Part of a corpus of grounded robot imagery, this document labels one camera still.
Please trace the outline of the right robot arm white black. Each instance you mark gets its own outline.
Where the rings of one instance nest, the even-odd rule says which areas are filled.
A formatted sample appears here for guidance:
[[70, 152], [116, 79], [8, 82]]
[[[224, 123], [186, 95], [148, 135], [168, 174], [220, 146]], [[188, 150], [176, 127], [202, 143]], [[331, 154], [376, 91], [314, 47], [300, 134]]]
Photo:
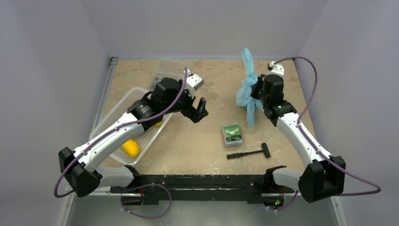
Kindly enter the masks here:
[[276, 74], [258, 77], [252, 86], [251, 97], [260, 100], [264, 114], [288, 139], [300, 156], [305, 170], [292, 170], [286, 166], [267, 169], [264, 185], [271, 192], [282, 186], [299, 191], [309, 203], [343, 193], [345, 174], [337, 169], [346, 167], [344, 159], [333, 157], [323, 148], [301, 123], [299, 114], [284, 99], [283, 78]]

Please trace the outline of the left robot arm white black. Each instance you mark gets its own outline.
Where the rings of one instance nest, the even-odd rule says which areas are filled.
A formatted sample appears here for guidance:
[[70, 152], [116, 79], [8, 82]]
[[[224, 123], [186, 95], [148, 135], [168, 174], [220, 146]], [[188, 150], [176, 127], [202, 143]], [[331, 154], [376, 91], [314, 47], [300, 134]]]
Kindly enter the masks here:
[[100, 164], [128, 140], [141, 135], [161, 122], [165, 114], [180, 112], [193, 123], [208, 116], [206, 100], [201, 98], [193, 107], [195, 91], [204, 85], [197, 74], [185, 80], [163, 78], [153, 91], [145, 92], [112, 125], [86, 144], [58, 153], [61, 177], [65, 178], [78, 197], [85, 197], [99, 187], [119, 186], [128, 192], [140, 188], [140, 179], [132, 167], [100, 167]]

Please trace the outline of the blue plastic bag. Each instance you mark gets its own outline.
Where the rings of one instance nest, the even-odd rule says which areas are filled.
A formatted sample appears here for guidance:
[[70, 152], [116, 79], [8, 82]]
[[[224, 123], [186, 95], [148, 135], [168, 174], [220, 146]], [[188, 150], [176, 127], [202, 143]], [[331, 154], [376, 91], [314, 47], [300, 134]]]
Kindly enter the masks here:
[[253, 58], [248, 48], [241, 51], [241, 57], [247, 77], [242, 80], [242, 87], [237, 92], [236, 105], [246, 110], [247, 124], [253, 127], [255, 125], [255, 110], [264, 112], [264, 109], [260, 100], [251, 97], [252, 86], [256, 84], [258, 76], [255, 73]]

